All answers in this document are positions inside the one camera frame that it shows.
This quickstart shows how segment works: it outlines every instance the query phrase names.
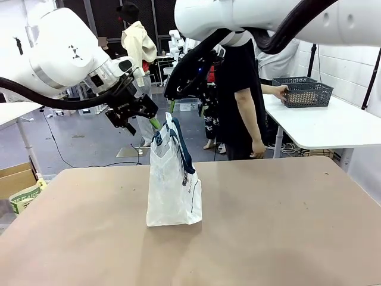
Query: white table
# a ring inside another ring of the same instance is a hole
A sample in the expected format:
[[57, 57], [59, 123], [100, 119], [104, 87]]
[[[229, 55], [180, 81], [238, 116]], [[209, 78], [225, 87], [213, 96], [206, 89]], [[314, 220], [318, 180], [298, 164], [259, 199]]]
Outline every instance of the white table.
[[37, 161], [36, 154], [33, 151], [33, 147], [29, 144], [27, 136], [24, 131], [24, 127], [21, 121], [21, 116], [40, 108], [41, 105], [34, 102], [12, 102], [12, 103], [0, 103], [0, 126], [16, 122], [20, 131], [21, 137], [24, 141], [25, 148], [35, 165], [36, 171], [41, 173], [40, 165]]
[[160, 86], [163, 86], [163, 76], [161, 75], [160, 60], [168, 60], [170, 58], [173, 58], [173, 57], [171, 55], [158, 55], [156, 57], [158, 68], [159, 68]]
[[381, 145], [381, 119], [339, 98], [316, 108], [287, 108], [272, 95], [264, 95], [264, 102], [279, 124], [274, 158], [280, 157], [283, 131], [300, 148], [344, 149], [341, 167], [346, 172], [355, 147]]

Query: table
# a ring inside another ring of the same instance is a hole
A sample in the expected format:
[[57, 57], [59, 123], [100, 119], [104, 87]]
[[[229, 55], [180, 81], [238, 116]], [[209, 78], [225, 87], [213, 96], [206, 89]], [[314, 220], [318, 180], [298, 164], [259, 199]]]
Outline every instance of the table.
[[10, 103], [0, 103], [0, 126], [6, 123], [16, 122], [18, 130], [20, 131], [21, 137], [24, 141], [25, 148], [36, 168], [38, 173], [41, 173], [40, 164], [37, 161], [36, 154], [33, 151], [33, 147], [30, 145], [28, 138], [24, 131], [24, 126], [21, 121], [21, 116], [32, 112], [40, 108], [41, 105], [34, 102], [10, 102]]
[[328, 107], [287, 108], [264, 95], [268, 115], [279, 125], [274, 158], [280, 157], [283, 131], [300, 148], [344, 149], [341, 167], [348, 171], [355, 147], [381, 145], [381, 119], [336, 97]]
[[63, 171], [0, 236], [1, 285], [381, 283], [381, 208], [329, 158], [196, 169], [204, 220], [158, 228], [149, 166]]
[[160, 86], [163, 86], [163, 76], [161, 74], [161, 69], [160, 69], [160, 60], [168, 60], [169, 58], [173, 58], [171, 55], [158, 55], [156, 57], [158, 68], [159, 68], [159, 76], [160, 76]]

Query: person's arm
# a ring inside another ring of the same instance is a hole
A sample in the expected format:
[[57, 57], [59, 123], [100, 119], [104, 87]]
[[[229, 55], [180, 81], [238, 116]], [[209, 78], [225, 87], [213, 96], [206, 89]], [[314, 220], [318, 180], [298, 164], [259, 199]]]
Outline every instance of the person's arm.
[[253, 141], [252, 147], [254, 157], [257, 159], [263, 158], [264, 153], [266, 152], [266, 147], [262, 142], [261, 132], [257, 122], [257, 112], [255, 111], [254, 100], [252, 99], [250, 89], [246, 88], [235, 92], [235, 99], [243, 123]]
[[143, 43], [138, 36], [128, 33], [123, 43], [129, 57], [134, 59], [136, 67], [143, 67]]
[[263, 94], [273, 94], [277, 98], [282, 101], [287, 101], [285, 98], [286, 91], [288, 90], [288, 86], [271, 86], [271, 85], [261, 85]]

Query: white wall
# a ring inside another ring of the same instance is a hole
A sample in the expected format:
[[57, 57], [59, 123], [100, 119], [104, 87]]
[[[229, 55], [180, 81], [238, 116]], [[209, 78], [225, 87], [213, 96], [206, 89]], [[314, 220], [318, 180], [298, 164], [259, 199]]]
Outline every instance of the white wall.
[[[307, 75], [311, 43], [302, 42], [298, 58], [298, 76]], [[361, 107], [377, 60], [379, 48], [319, 46], [323, 83], [334, 88], [333, 94]], [[312, 77], [320, 81], [316, 52]], [[381, 117], [381, 71], [371, 94], [368, 112]], [[356, 148], [349, 175], [364, 190], [381, 202], [381, 147]]]
[[38, 24], [54, 7], [53, 0], [0, 0], [0, 76], [6, 77], [7, 70], [17, 68], [13, 62], [20, 53], [14, 37], [21, 40], [24, 53], [28, 53], [30, 45], [25, 27]]

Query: plastic basket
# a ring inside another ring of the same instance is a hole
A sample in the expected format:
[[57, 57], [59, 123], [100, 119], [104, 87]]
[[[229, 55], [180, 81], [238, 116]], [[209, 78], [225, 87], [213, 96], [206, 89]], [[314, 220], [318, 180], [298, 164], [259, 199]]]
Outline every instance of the plastic basket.
[[285, 106], [290, 108], [325, 107], [331, 99], [333, 88], [323, 83], [288, 83]]
[[288, 83], [310, 83], [310, 82], [317, 82], [317, 81], [306, 76], [283, 77], [280, 79], [273, 79], [273, 86], [287, 85]]

